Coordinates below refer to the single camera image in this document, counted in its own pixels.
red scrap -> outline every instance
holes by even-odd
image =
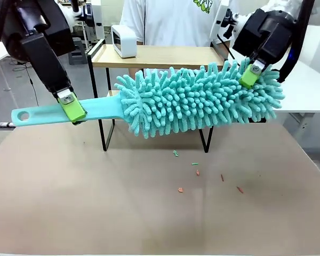
[[[241,192],[242,194],[244,194],[243,189],[240,187],[237,187],[237,189],[239,190],[239,192]]]

brown tabletop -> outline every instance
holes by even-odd
[[[217,128],[208,154],[197,131],[145,140],[116,121],[104,153],[94,121],[17,128],[0,253],[320,254],[320,172],[275,124]]]
[[[138,45],[135,58],[122,59],[112,44],[104,44],[92,59],[94,67],[106,68],[191,68],[199,69],[216,62],[223,66],[222,59],[212,47],[149,46]]]

hole in handle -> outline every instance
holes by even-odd
[[[26,121],[29,118],[30,118],[30,115],[26,111],[22,111],[22,112],[18,113],[18,119],[21,121]]]

microfiber duster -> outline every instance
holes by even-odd
[[[175,72],[170,68],[161,72],[141,71],[135,80],[128,75],[118,77],[115,86],[120,93],[113,97],[80,101],[87,111],[82,119],[121,118],[129,123],[129,130],[135,135],[142,132],[145,138],[178,133],[204,127],[220,126],[234,122],[258,122],[262,118],[276,118],[274,108],[280,108],[284,99],[280,83],[276,81],[279,72],[268,67],[251,89],[240,85],[239,79],[250,63],[249,58],[237,62],[225,62],[221,71],[211,63],[207,71],[181,68]],[[27,120],[20,120],[28,113]],[[12,112],[17,126],[68,122],[69,119],[59,105],[26,109]]]

green graphic on shirt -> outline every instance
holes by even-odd
[[[210,13],[212,0],[193,0],[193,2],[202,9],[203,12]]]

